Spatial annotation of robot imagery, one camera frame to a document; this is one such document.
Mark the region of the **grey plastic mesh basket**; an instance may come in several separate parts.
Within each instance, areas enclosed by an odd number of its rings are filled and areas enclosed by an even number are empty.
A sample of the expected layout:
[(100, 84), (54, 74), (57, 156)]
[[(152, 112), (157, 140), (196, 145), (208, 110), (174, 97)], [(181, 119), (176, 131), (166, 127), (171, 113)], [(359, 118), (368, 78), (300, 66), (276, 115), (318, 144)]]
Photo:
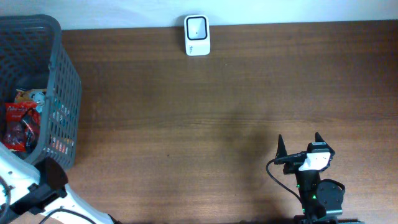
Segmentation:
[(6, 133), (6, 103), (17, 89), (45, 89), (36, 148), (24, 156), (29, 164), (45, 157), (64, 170), (76, 155), (82, 84), (62, 45), (62, 29), (47, 15), (1, 18), (1, 134)]

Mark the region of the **red snack bag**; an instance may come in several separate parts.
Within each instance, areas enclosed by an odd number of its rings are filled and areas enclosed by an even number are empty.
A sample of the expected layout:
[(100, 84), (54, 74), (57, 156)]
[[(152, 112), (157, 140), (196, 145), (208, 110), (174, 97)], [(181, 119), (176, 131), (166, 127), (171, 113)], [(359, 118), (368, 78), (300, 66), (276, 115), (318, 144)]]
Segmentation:
[(37, 103), (6, 103), (6, 133), (2, 143), (11, 151), (31, 153), (40, 135), (40, 113)]

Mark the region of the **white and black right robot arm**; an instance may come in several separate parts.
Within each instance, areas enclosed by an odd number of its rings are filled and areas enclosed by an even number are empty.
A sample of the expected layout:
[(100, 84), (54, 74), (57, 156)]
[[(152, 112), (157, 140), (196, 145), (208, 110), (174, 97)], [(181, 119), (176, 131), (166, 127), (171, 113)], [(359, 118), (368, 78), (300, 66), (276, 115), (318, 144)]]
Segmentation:
[(295, 154), (287, 154), (281, 135), (278, 136), (275, 158), (269, 161), (275, 165), (283, 165), (285, 175), (293, 174), (296, 178), (298, 193), (274, 181), (298, 198), (302, 215), (293, 218), (295, 223), (361, 223), (358, 219), (339, 219), (343, 213), (345, 186), (331, 179), (321, 179), (320, 173), (330, 167), (335, 151), (315, 133), (315, 140), (308, 144), (307, 149)]

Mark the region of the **cream yellow chip bag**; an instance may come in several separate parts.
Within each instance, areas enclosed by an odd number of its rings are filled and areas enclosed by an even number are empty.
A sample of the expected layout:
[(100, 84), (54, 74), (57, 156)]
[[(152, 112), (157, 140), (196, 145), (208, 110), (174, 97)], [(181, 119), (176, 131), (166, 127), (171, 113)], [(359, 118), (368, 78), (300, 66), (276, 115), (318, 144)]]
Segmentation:
[(30, 89), (26, 90), (23, 88), (17, 88), (17, 95), (14, 99), (15, 103), (21, 102), (34, 102), (37, 104), (35, 110), (38, 113), (42, 113), (45, 105), (45, 96), (47, 89)]

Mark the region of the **white barcode scanner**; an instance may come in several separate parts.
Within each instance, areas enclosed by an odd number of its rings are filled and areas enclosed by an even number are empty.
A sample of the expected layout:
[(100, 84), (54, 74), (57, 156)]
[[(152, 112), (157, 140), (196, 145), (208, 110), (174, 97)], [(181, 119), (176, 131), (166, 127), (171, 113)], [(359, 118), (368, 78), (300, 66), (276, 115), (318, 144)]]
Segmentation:
[(183, 25), (186, 54), (191, 57), (208, 55), (211, 51), (208, 18), (205, 15), (189, 15)]

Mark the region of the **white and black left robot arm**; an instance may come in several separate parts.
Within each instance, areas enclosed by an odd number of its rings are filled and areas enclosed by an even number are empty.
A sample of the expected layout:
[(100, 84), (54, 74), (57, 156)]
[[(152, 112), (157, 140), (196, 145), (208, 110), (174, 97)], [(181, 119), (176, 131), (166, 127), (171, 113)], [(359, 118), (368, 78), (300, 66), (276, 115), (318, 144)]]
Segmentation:
[(1, 146), (1, 223), (10, 223), (29, 212), (61, 223), (119, 223), (81, 197), (68, 184), (64, 169), (51, 157), (31, 165)]

